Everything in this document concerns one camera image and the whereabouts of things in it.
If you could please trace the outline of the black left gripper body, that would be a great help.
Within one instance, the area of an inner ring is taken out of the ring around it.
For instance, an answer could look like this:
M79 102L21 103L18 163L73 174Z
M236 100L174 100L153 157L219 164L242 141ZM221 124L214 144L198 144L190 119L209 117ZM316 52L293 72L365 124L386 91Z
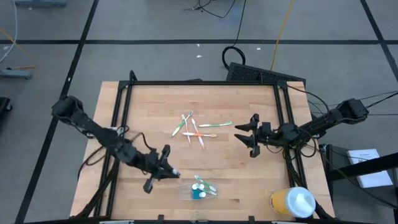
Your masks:
M170 146L166 144L159 157L157 149L147 146L150 153L145 155L145 169L146 173L150 173L150 177L146 180L143 189L144 192L149 194L152 191L153 183L155 180L161 180L161 174L167 172L162 168L164 164L168 163L168 156L170 154Z

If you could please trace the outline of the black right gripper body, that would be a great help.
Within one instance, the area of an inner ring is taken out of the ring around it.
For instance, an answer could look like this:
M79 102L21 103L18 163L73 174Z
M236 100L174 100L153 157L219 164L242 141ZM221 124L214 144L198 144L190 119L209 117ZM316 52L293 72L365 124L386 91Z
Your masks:
M259 123L259 115L257 113L254 113L253 116L250 119L250 125L251 125L251 152L250 152L250 157L255 158L260 154L260 147L259 143L268 146L275 146L275 147L281 147L282 146L282 141L277 140L277 133L273 132L271 130L271 124L268 122L262 122L260 126L258 126Z

